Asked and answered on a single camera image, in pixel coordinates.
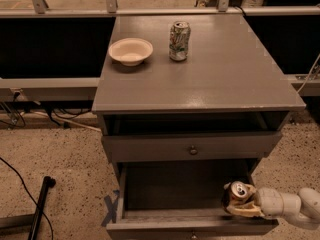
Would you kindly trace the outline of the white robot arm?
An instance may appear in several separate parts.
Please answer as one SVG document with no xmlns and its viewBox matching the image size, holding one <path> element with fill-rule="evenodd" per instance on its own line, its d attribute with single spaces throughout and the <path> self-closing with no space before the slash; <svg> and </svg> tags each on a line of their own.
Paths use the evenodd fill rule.
<svg viewBox="0 0 320 240">
<path fill-rule="evenodd" d="M 236 216 L 283 218 L 293 226 L 308 230 L 320 226 L 320 193 L 311 188 L 291 194 L 234 181 L 224 185 L 222 206 L 227 213 Z"/>
</svg>

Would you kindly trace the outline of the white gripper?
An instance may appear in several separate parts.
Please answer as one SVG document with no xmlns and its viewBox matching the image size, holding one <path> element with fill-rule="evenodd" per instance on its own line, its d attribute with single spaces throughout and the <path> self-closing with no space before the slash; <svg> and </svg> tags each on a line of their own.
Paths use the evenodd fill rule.
<svg viewBox="0 0 320 240">
<path fill-rule="evenodd" d="M 241 181 L 233 181 L 224 185 L 224 189 L 235 198 L 247 198 L 256 192 L 251 184 Z M 283 214 L 283 198 L 281 194 L 272 188 L 260 188 L 256 192 L 255 203 L 249 202 L 244 205 L 229 205 L 226 210 L 233 215 L 243 217 L 276 218 Z"/>
</svg>

